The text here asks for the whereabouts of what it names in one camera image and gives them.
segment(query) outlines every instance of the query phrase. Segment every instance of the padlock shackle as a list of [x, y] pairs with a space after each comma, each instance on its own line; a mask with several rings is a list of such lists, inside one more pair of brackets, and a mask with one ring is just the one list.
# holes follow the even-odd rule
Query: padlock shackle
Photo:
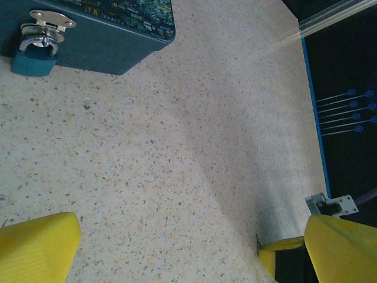
[[49, 56], [51, 57], [53, 57], [58, 52], [57, 43], [51, 37], [46, 37], [44, 35], [31, 35], [29, 37], [25, 37], [24, 40], [19, 45], [19, 50], [21, 52], [25, 52], [26, 48], [30, 44], [34, 44], [34, 43], [43, 44], [44, 47], [51, 46], [52, 51], [49, 53]]

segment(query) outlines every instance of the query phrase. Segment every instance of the metal latch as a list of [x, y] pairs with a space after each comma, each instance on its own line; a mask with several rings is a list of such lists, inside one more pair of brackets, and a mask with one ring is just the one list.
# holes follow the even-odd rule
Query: metal latch
[[36, 22], [21, 25], [22, 37], [16, 48], [12, 72], [20, 75], [48, 75], [58, 60], [58, 44], [64, 41], [67, 28], [76, 23], [63, 14], [32, 10]]

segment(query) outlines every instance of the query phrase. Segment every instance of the speckled floor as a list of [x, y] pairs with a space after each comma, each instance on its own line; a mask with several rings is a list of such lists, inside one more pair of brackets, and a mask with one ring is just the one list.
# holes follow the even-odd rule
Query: speckled floor
[[324, 190], [287, 8], [173, 4], [176, 40], [121, 77], [0, 61], [0, 225], [75, 212], [67, 282], [273, 282], [254, 234], [301, 235]]

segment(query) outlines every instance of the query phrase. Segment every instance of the yellow plastic piece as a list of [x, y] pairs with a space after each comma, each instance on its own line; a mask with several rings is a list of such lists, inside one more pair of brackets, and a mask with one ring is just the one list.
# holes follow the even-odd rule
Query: yellow plastic piece
[[279, 242], [271, 243], [259, 250], [259, 259], [272, 278], [275, 278], [275, 260], [276, 251], [284, 249], [295, 249], [304, 244], [304, 237], [297, 237], [291, 239], [281, 240]]
[[80, 236], [72, 212], [1, 228], [0, 282], [63, 283]]
[[376, 228], [313, 215], [304, 239], [320, 283], [377, 282]]

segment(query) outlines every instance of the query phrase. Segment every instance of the patterned fabric panel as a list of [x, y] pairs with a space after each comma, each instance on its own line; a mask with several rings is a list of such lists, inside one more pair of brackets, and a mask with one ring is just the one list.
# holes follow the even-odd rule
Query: patterned fabric panel
[[162, 40], [176, 32], [170, 0], [56, 0], [135, 32]]

